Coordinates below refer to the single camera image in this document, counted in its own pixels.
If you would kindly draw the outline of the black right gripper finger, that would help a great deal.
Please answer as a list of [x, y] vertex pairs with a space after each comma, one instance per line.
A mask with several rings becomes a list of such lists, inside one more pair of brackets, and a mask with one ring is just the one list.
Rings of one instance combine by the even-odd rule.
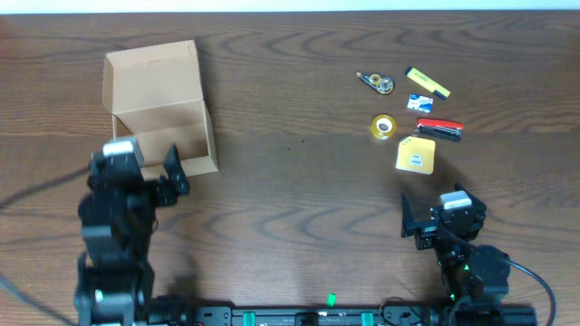
[[464, 191], [467, 196], [471, 199], [471, 203], [473, 206], [478, 206], [480, 204], [480, 200], [475, 197], [471, 192], [469, 192], [460, 182], [456, 182], [454, 184], [454, 189], [456, 191]]
[[403, 229], [413, 229], [415, 227], [414, 213], [411, 204], [404, 193], [401, 194], [402, 218], [401, 225]]

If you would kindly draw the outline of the yellow sticky note pad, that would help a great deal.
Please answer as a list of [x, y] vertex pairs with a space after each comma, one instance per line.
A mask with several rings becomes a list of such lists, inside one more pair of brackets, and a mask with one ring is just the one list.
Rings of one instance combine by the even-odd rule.
[[399, 142], [395, 167], [398, 170], [430, 175], [434, 170], [436, 143], [415, 136]]

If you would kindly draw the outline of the brown cardboard box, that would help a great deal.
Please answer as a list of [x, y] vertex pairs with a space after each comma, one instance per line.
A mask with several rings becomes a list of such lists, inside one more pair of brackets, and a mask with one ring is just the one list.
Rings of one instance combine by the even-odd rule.
[[139, 142], [144, 176], [164, 172], [172, 145], [188, 177], [218, 171], [193, 40], [107, 53], [102, 102], [111, 114], [113, 137]]

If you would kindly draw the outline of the red black stapler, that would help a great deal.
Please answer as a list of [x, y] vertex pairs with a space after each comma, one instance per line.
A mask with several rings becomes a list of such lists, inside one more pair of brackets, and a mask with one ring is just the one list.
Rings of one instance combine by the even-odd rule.
[[419, 118], [416, 121], [416, 130], [420, 134], [459, 142], [464, 131], [464, 124], [452, 120]]

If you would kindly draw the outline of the yellow adhesive tape roll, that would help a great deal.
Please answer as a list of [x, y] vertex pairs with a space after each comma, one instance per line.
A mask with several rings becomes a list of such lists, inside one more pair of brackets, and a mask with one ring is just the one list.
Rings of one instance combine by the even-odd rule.
[[370, 126], [371, 134], [378, 140], [386, 140], [396, 132], [397, 123], [395, 119], [388, 114], [377, 115]]

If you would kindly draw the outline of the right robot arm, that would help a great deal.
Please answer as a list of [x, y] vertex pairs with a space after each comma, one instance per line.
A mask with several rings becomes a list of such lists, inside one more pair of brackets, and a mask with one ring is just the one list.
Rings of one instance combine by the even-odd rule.
[[508, 255], [490, 245], [475, 246], [484, 226], [487, 205], [461, 184], [439, 197], [430, 217], [415, 217], [411, 203], [401, 197], [401, 236], [412, 236], [418, 250], [435, 251], [449, 297], [464, 297], [476, 305], [494, 306], [508, 294]]

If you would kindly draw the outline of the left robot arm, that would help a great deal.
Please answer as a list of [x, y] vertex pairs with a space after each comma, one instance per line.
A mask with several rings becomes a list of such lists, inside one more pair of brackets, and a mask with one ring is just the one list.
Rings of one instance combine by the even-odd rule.
[[145, 179], [134, 150], [96, 153], [89, 194], [78, 206], [85, 253], [78, 258], [74, 305], [81, 325], [149, 325], [154, 272], [148, 260], [156, 211], [189, 194], [175, 145], [165, 175]]

